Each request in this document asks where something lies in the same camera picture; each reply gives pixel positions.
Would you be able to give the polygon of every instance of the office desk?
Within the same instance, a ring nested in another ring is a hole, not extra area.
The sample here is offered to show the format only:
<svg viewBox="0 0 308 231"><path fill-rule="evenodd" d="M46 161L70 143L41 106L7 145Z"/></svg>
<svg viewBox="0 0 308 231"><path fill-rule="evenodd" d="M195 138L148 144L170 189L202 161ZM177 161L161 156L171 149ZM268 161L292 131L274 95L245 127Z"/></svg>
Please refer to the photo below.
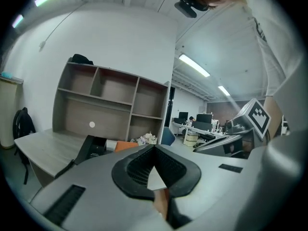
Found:
<svg viewBox="0 0 308 231"><path fill-rule="evenodd" d="M37 132L15 140L18 148L29 158L30 165L42 187L54 180L54 176L75 159L86 136L52 129ZM107 149L114 151L117 141L107 140ZM166 187L156 169L153 169L148 188Z"/></svg>
<svg viewBox="0 0 308 231"><path fill-rule="evenodd" d="M190 130L190 131L193 131L193 132L196 132L196 133L200 133L200 134L211 135L211 136L214 136L214 137L225 136L224 133L216 133L216 132L209 132L209 131L205 131L205 130L200 130L200 129L197 129L197 128L193 128L193 127L190 127L190 126L187 126L187 125L178 124L178 123L175 123L175 122L172 122L172 125L175 126L175 127L178 127L178 128L187 128L187 130ZM187 140L187 134L188 133L185 133L184 144Z"/></svg>

